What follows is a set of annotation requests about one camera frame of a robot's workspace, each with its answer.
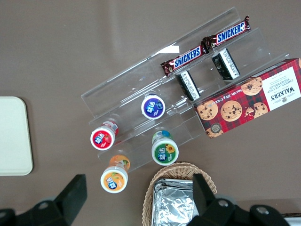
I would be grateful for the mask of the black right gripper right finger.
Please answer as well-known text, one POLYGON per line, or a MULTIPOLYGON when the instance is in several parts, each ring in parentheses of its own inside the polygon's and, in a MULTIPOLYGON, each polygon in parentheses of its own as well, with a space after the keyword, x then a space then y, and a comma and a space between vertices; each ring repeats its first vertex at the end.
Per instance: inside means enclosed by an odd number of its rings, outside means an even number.
POLYGON ((193 200, 198 210, 190 226, 287 226, 275 208, 254 205, 243 210, 226 198, 216 198, 202 174, 193 175, 193 200))

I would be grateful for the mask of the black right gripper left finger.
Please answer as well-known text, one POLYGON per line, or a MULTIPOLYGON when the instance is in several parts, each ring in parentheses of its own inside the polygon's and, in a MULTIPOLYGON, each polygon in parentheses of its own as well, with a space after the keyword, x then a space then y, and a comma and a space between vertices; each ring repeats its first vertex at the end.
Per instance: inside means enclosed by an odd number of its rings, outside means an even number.
POLYGON ((16 215, 14 209, 0 210, 2 226, 70 226, 87 200, 86 175, 77 174, 53 200, 43 200, 16 215))

